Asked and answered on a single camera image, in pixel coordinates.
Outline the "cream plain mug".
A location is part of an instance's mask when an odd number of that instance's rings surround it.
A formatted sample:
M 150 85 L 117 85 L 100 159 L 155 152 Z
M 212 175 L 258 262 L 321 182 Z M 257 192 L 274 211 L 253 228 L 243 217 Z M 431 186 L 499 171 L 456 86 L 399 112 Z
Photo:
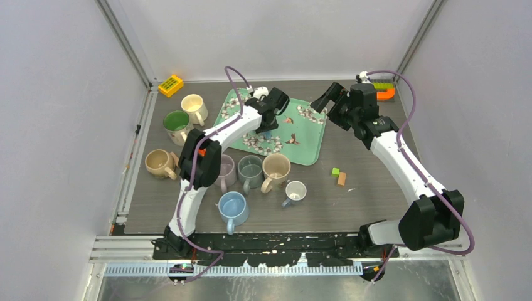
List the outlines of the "cream plain mug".
M 189 115 L 192 124 L 205 126 L 208 109 L 203 98 L 198 94 L 189 94 L 181 101 L 181 108 Z

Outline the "lilac mug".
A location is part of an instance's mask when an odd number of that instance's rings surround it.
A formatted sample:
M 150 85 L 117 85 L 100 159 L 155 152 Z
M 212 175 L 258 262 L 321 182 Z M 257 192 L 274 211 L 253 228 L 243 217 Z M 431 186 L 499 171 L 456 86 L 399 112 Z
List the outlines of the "lilac mug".
M 215 181 L 215 185 L 221 189 L 223 194 L 228 192 L 228 188 L 238 181 L 237 168 L 234 160 L 226 155 L 221 155 L 220 173 Z

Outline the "grey mug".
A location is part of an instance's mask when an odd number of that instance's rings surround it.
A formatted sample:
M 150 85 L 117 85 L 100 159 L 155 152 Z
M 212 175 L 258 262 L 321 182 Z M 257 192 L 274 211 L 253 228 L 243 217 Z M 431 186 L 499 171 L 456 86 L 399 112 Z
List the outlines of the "grey mug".
M 263 161 L 255 155 L 240 159 L 237 164 L 238 180 L 243 184 L 244 195 L 251 189 L 260 188 L 265 180 L 262 168 Z

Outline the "beige teapot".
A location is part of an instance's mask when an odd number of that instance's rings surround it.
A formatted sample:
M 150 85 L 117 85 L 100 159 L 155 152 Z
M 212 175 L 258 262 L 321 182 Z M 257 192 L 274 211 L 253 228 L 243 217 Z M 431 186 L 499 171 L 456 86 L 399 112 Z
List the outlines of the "beige teapot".
M 147 171 L 158 179 L 177 179 L 175 160 L 166 150 L 156 149 L 148 153 L 144 160 Z

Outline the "cream floral mug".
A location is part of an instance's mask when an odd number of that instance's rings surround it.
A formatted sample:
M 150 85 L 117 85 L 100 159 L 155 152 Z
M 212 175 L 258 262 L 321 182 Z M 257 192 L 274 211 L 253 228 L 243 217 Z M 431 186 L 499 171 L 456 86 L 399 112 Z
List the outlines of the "cream floral mug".
M 184 111 L 169 112 L 163 119 L 163 126 L 174 144 L 184 146 L 188 134 L 194 129 L 191 117 Z

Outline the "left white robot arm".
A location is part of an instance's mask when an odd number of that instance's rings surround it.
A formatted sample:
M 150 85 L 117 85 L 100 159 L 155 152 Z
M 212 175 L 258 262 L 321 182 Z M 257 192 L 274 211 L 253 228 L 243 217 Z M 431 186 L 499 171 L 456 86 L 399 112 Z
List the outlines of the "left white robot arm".
M 277 116 L 288 104 L 289 96 L 282 90 L 259 87 L 251 90 L 250 98 L 240 102 L 239 111 L 222 123 L 191 131 L 178 162 L 181 179 L 176 210 L 163 238 L 155 240 L 154 245 L 178 260 L 190 256 L 193 244 L 188 238 L 196 229 L 203 196 L 220 175 L 222 154 L 244 134 L 276 129 Z

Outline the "small blue-grey cup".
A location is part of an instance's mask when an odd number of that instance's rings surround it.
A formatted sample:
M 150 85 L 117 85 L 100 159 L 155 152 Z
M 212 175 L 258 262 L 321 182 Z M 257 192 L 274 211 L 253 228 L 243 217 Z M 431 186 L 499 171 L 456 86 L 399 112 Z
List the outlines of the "small blue-grey cup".
M 302 201 L 306 194 L 306 185 L 300 181 L 291 181 L 285 187 L 286 200 L 282 203 L 282 207 L 286 208 Z

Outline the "tall floral mug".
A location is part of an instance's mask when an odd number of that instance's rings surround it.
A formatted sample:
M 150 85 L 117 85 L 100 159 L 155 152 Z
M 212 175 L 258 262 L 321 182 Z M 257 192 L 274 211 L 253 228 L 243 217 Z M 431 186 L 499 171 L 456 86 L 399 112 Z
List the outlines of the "tall floral mug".
M 283 188 L 291 170 L 291 163 L 283 154 L 270 154 L 264 159 L 262 169 L 265 180 L 260 190 L 266 194 Z

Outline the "light blue mug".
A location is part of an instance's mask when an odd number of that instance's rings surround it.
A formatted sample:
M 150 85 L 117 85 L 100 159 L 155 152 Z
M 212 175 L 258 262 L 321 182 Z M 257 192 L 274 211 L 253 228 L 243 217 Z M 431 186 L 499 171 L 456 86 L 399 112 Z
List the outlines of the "light blue mug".
M 250 208 L 243 194 L 229 191 L 222 195 L 218 202 L 218 210 L 229 235 L 234 234 L 235 228 L 244 224 L 250 215 Z

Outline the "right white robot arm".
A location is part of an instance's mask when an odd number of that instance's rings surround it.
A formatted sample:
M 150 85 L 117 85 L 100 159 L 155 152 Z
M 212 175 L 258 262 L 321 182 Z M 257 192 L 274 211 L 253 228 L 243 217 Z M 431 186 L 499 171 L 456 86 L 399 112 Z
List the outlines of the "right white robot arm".
M 360 227 L 360 253 L 371 258 L 383 245 L 403 245 L 417 251 L 457 239 L 464 229 L 463 195 L 436 181 L 406 145 L 403 129 L 380 114 L 378 92 L 368 76 L 360 73 L 350 88 L 334 82 L 311 103 L 316 112 L 333 103 L 328 119 L 344 130 L 353 130 L 354 136 L 386 166 L 408 202 L 401 219 Z

